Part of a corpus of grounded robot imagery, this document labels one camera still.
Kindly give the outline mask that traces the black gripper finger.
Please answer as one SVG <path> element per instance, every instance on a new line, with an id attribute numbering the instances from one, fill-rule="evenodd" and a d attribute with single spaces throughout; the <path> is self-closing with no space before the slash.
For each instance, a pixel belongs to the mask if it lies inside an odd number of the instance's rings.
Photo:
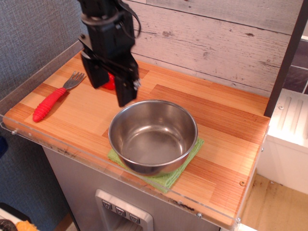
<path id="1" fill-rule="evenodd" d="M 86 53 L 82 53 L 81 58 L 89 80 L 95 89 L 109 82 L 108 72 L 102 67 L 99 60 L 89 57 Z"/>
<path id="2" fill-rule="evenodd" d="M 137 97 L 138 88 L 130 77 L 115 76 L 115 90 L 119 107 L 124 107 Z"/>

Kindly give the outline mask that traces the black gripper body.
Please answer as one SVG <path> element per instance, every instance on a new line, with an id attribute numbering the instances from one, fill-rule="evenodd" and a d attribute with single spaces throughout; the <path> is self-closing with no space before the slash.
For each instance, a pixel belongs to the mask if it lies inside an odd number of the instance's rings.
<path id="1" fill-rule="evenodd" d="M 138 65 L 131 55 L 135 44 L 133 23 L 86 24 L 88 34 L 79 40 L 82 53 L 101 62 L 102 67 L 114 76 L 130 77 L 140 86 Z"/>

